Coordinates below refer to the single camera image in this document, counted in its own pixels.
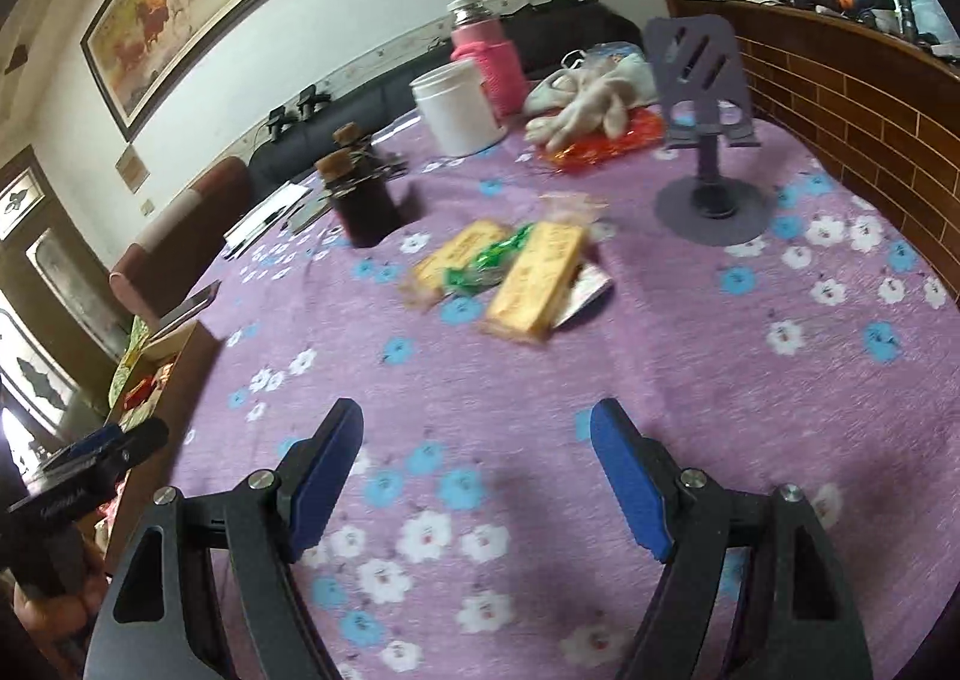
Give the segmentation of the person's hand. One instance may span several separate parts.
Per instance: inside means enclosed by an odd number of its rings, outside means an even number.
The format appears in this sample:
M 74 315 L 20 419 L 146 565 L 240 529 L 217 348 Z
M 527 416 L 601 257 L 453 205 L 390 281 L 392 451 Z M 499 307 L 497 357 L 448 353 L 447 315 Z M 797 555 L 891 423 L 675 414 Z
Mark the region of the person's hand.
M 62 659 L 57 646 L 83 631 L 91 618 L 99 612 L 106 597 L 109 582 L 104 571 L 104 556 L 101 550 L 85 538 L 83 556 L 85 581 L 78 594 L 31 599 L 21 589 L 20 584 L 14 586 L 13 612 L 47 659 Z

